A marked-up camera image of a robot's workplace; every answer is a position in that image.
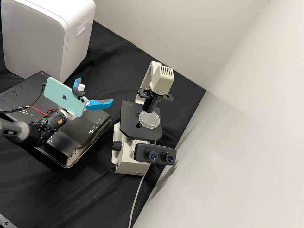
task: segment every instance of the black cloth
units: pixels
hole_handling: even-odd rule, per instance
[[[3,91],[23,79],[6,70],[2,46],[0,52],[0,91]],[[77,164],[59,171],[31,155],[37,151],[28,153],[0,138],[0,213],[3,216],[20,228],[128,227],[141,177],[115,174],[111,163],[113,126],[120,118],[120,101],[135,100],[152,60],[155,59],[129,41],[94,22],[87,57],[66,84],[72,86],[76,78],[82,77],[88,98],[114,99],[114,104],[105,110],[112,115],[113,124]],[[163,137],[157,142],[173,148],[205,93],[203,88],[175,71],[174,76],[171,88],[174,101],[158,104]],[[151,165],[147,172],[133,223],[163,168]]]

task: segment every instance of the black stage plate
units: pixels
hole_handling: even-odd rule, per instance
[[[139,113],[143,111],[143,105],[130,101],[121,101],[120,110],[120,130],[131,139],[157,141],[162,137],[162,120],[159,108],[155,108],[154,112],[159,116],[160,124],[149,129],[145,127],[137,128]]]

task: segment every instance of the petri dish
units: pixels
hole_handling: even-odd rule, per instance
[[[139,122],[146,128],[154,129],[159,125],[160,119],[155,112],[147,113],[145,111],[142,111],[139,114]]]

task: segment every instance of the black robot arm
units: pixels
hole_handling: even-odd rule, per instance
[[[55,110],[36,122],[9,122],[0,118],[0,136],[7,137],[12,142],[40,147],[66,122],[66,116],[60,110]]]

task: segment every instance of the white appliance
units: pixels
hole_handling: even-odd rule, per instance
[[[86,57],[94,14],[93,0],[2,0],[5,66],[64,82]]]

